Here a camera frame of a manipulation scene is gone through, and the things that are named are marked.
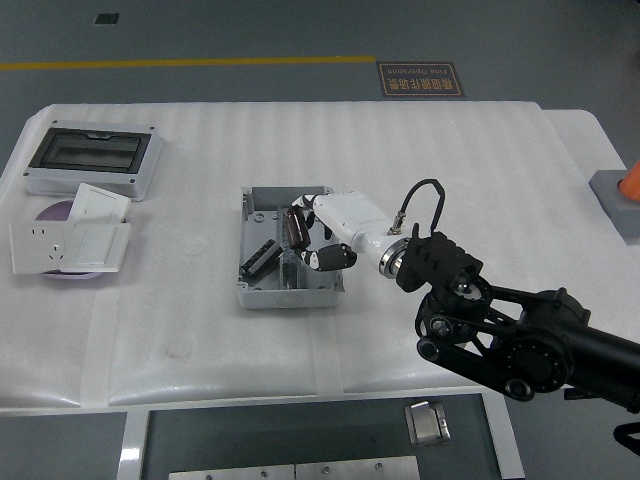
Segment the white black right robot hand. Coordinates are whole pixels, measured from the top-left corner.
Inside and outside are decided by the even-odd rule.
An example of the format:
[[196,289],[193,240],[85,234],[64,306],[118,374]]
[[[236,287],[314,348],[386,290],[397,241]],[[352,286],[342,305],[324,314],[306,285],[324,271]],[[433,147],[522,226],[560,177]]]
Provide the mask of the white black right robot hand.
[[[311,248],[309,230],[319,222],[335,244]],[[357,192],[302,195],[285,215],[290,249],[318,272],[352,267],[359,254],[367,256],[383,276],[391,278],[393,262],[405,249],[404,240],[390,234],[391,219],[371,200]]]

